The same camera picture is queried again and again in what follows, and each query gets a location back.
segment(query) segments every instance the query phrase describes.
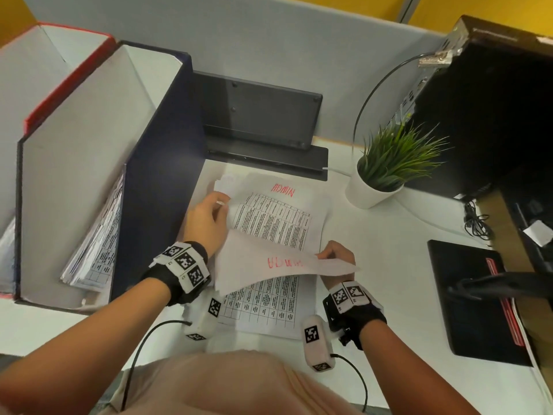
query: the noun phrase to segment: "hand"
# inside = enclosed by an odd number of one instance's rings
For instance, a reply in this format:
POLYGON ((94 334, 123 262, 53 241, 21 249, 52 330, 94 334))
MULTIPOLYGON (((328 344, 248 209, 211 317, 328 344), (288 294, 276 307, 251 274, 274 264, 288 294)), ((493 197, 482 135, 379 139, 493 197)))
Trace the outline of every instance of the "hand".
MULTIPOLYGON (((321 253, 317 253, 319 259, 342 259, 345 262, 349 262, 355 265, 355 255, 349 249, 346 249, 338 242, 330 240, 327 243, 325 249, 321 253)), ((321 275, 321 280, 324 283, 326 289, 330 290, 333 286, 340 284, 344 281, 353 281, 355 274, 347 274, 339 277, 325 277, 321 275)))
POLYGON ((183 232, 183 242, 198 242, 204 246, 207 256, 221 247, 227 237, 227 214, 230 200, 221 192, 211 192, 202 202, 188 210, 183 232))

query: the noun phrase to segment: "gray partition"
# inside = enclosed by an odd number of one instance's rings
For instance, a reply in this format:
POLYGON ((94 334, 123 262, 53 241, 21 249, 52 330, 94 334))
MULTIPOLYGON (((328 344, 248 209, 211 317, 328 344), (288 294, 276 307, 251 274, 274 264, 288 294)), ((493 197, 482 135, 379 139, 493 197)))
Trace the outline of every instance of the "gray partition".
MULTIPOLYGON (((194 69, 322 93, 316 135, 349 142, 359 108, 399 62, 443 35, 291 0, 25 0, 40 21, 188 52, 194 69)), ((359 124, 386 124, 417 75, 384 83, 359 124)))

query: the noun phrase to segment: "floor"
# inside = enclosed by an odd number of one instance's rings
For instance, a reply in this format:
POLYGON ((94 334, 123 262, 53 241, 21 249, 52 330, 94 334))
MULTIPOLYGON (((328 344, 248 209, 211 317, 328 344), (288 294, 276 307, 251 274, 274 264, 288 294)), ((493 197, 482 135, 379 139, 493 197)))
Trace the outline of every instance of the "floor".
MULTIPOLYGON (((19 357, 14 357, 13 355, 0 355, 0 371, 4 370, 7 366, 9 366, 11 363, 16 361, 19 357)), ((113 383, 107 388, 106 392, 103 394, 103 396, 100 398, 94 409, 90 412, 90 415, 96 415, 98 412, 100 412, 102 409, 105 408, 105 406, 108 404, 109 400, 111 399, 112 395, 114 394, 115 390, 119 386, 119 383, 121 382, 121 376, 122 373, 120 373, 117 378, 113 381, 113 383)), ((359 410, 363 409, 362 405, 354 405, 359 410)), ((370 415, 391 415, 390 410, 384 409, 384 408, 375 408, 372 406, 367 407, 366 413, 370 415)))

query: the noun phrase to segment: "red handwritten text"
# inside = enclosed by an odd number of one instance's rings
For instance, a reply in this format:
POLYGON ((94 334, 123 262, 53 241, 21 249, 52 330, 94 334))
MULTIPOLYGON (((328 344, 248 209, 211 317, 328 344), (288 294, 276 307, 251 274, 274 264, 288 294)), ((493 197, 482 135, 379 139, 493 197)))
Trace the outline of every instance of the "red handwritten text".
POLYGON ((295 189, 289 186, 282 186, 280 184, 275 184, 275 186, 271 189, 271 192, 279 192, 280 194, 290 195, 290 198, 294 196, 295 191, 295 189))
POLYGON ((281 267, 302 267, 304 265, 301 261, 283 259, 278 256, 267 258, 267 264, 269 265, 269 269, 281 267))

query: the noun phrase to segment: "person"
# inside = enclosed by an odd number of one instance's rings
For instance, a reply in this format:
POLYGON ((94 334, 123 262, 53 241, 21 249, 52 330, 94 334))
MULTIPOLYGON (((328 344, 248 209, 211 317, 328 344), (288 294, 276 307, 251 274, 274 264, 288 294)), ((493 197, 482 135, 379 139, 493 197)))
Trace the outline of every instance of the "person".
MULTIPOLYGON (((228 200, 225 194, 213 192, 190 209, 182 241, 196 242, 201 245, 199 250, 203 248, 208 257, 213 256, 226 237, 228 200)), ((355 264, 353 253, 334 241, 317 256, 355 264)), ((323 282, 331 289, 352 279, 353 274, 324 278, 323 282)), ((26 415, 89 413, 156 317, 172 301, 172 294, 159 277, 145 276, 107 306, 12 363, 0 375, 3 411, 26 415)), ((359 339, 394 415, 478 414, 383 320, 376 318, 361 326, 359 339)), ((104 413, 121 409, 122 388, 104 413)), ((176 356, 137 367, 124 412, 129 415, 358 413, 333 391, 275 356, 244 350, 176 356)))

